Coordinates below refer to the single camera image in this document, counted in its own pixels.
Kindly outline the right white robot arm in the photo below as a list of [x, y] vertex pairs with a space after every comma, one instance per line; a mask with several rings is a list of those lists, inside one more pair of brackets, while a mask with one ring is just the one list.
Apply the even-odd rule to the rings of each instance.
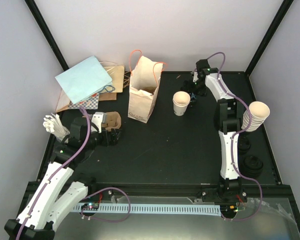
[[196, 62], [193, 86], [200, 94], [210, 90], [216, 100], [213, 122], [221, 144], [221, 170], [216, 195], [221, 201], [230, 202], [242, 192], [238, 141], [243, 123], [243, 107], [226, 86], [219, 69], [210, 67], [207, 59]]

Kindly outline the black paper coffee cup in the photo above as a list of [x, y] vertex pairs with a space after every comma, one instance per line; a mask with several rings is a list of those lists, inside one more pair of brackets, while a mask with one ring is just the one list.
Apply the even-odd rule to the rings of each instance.
[[187, 92], [190, 95], [190, 102], [195, 103], [197, 101], [197, 95], [195, 93], [195, 90], [193, 90], [192, 87], [188, 87]]

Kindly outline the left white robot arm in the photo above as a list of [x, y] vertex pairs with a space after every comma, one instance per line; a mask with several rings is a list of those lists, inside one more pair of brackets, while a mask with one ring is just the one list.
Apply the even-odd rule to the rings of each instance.
[[66, 128], [58, 114], [46, 115], [43, 126], [59, 141], [50, 158], [44, 178], [24, 210], [15, 219], [9, 219], [4, 229], [11, 240], [52, 240], [73, 208], [82, 200], [96, 195], [101, 200], [103, 190], [97, 190], [94, 177], [79, 175], [61, 193], [79, 164], [87, 160], [97, 146], [114, 146], [122, 133], [122, 119], [118, 112], [88, 114]]

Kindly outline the cream bear paper bag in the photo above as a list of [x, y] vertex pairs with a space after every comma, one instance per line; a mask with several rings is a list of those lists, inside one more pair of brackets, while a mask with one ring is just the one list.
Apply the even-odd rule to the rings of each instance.
[[140, 53], [130, 69], [128, 117], [147, 123], [156, 104], [165, 62], [152, 61]]

